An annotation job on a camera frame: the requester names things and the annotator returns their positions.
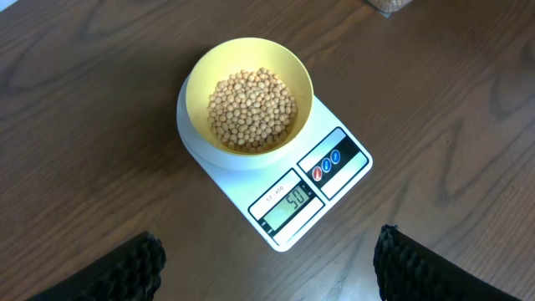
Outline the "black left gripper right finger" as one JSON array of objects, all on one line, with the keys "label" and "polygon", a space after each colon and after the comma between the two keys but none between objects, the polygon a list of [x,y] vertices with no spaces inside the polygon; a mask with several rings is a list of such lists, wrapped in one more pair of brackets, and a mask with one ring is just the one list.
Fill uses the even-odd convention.
[{"label": "black left gripper right finger", "polygon": [[386,301],[517,301],[385,224],[374,248],[379,294]]}]

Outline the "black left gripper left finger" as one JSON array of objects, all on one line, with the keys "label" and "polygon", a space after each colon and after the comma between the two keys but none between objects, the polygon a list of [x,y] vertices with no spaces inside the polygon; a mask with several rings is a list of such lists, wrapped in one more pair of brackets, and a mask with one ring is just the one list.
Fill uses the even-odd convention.
[{"label": "black left gripper left finger", "polygon": [[152,301],[165,265],[161,240],[143,232],[28,301]]}]

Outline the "white digital kitchen scale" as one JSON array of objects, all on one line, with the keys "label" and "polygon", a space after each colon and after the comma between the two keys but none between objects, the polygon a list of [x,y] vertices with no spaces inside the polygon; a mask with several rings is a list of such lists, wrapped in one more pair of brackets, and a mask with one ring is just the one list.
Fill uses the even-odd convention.
[{"label": "white digital kitchen scale", "polygon": [[373,166],[371,154],[319,99],[302,132],[275,159],[233,156],[210,145],[187,115],[185,88],[176,123],[193,158],[278,252],[291,248]]}]

